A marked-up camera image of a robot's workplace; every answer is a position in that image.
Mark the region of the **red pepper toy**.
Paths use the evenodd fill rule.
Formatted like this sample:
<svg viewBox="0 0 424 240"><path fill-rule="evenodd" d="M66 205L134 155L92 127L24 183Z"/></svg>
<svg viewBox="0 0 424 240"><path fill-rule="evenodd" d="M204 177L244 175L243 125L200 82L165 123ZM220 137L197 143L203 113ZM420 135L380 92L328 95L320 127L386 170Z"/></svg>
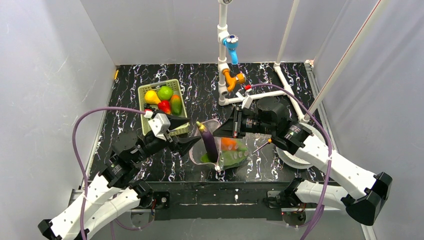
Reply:
<svg viewBox="0 0 424 240"><path fill-rule="evenodd" d="M161 102L159 102L157 104L157 107L159 110L163 111L164 113L171 115L172 114L172 109L171 109L171 105L170 102L168 100L162 100Z"/></svg>

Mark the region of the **orange toy fruit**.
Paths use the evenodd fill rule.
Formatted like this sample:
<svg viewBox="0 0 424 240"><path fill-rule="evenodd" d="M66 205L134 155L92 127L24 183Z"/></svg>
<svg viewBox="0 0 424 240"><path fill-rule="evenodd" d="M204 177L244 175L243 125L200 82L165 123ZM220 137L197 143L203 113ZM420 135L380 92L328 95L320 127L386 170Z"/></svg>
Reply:
<svg viewBox="0 0 424 240"><path fill-rule="evenodd" d="M222 151L236 151L239 148L236 139L228 137L221 138L220 146Z"/></svg>

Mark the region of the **orange green mango toy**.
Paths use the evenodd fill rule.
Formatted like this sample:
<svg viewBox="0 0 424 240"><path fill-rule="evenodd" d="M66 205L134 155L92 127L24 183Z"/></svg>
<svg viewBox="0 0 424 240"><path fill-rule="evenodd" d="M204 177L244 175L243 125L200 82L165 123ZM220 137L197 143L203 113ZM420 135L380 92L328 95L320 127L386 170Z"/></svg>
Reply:
<svg viewBox="0 0 424 240"><path fill-rule="evenodd" d="M171 113L175 116L179 116L183 110L183 102L181 97L179 95L174 94L170 98L169 103L170 103Z"/></svg>

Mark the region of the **clear zip top bag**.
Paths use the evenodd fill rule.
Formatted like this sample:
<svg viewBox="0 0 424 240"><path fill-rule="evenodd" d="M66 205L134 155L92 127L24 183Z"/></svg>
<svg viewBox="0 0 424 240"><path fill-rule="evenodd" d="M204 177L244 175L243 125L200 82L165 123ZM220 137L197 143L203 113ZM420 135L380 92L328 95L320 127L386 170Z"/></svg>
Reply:
<svg viewBox="0 0 424 240"><path fill-rule="evenodd" d="M213 137L221 123L216 119L196 122L196 137L200 137L189 150L190 160L199 166L207 166L217 172L241 166L250 155L247 145L237 138Z"/></svg>

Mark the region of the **purple eggplant toy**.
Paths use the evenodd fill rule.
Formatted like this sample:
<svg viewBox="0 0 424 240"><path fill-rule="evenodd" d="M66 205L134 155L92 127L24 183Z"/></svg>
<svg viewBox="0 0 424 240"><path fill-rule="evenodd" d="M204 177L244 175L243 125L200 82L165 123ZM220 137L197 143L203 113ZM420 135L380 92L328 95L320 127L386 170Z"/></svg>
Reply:
<svg viewBox="0 0 424 240"><path fill-rule="evenodd" d="M212 132L203 123L199 121L196 122L196 126L202 137L209 161L216 163L219 157L219 153Z"/></svg>

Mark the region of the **green plastic basket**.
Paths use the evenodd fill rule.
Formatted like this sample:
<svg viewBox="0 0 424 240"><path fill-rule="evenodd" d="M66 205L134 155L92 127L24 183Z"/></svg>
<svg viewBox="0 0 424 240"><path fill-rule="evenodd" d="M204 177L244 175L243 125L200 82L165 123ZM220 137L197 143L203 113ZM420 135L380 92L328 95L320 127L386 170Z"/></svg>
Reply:
<svg viewBox="0 0 424 240"><path fill-rule="evenodd" d="M138 88L138 98L140 110L161 110L173 117L188 116L178 79L142 85Z"/></svg>

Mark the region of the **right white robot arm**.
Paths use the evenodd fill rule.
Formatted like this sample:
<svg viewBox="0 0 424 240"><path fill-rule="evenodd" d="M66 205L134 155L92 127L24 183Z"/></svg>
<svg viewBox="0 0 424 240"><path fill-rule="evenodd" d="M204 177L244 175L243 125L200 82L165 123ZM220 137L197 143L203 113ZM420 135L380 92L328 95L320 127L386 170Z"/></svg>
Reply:
<svg viewBox="0 0 424 240"><path fill-rule="evenodd" d="M338 186L324 186L303 178L293 181L276 196L266 197L270 205L321 203L345 210L355 221L372 226L388 200L392 177L385 172L375 174L349 161L328 147L311 129L292 120L287 107L275 97L258 101L256 110L234 107L227 120L213 131L215 137L243 138L247 133L270 135L271 143L312 164L320 171L330 167L328 177Z"/></svg>

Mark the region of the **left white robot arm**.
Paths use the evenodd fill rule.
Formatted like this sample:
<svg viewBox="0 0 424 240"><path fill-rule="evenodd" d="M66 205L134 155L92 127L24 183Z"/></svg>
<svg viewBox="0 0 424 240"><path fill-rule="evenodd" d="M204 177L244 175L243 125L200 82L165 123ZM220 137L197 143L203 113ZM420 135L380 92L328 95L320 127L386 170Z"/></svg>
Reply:
<svg viewBox="0 0 424 240"><path fill-rule="evenodd" d="M144 180L136 180L137 164L168 148L184 156L200 137L170 134L189 123L188 117L166 114L161 110L137 110L148 116L151 130L143 137L134 130L122 131L112 144L112 153L92 182L84 179L83 192L58 216L43 219L40 233L48 240L89 240L101 228L128 210L154 209L158 200Z"/></svg>

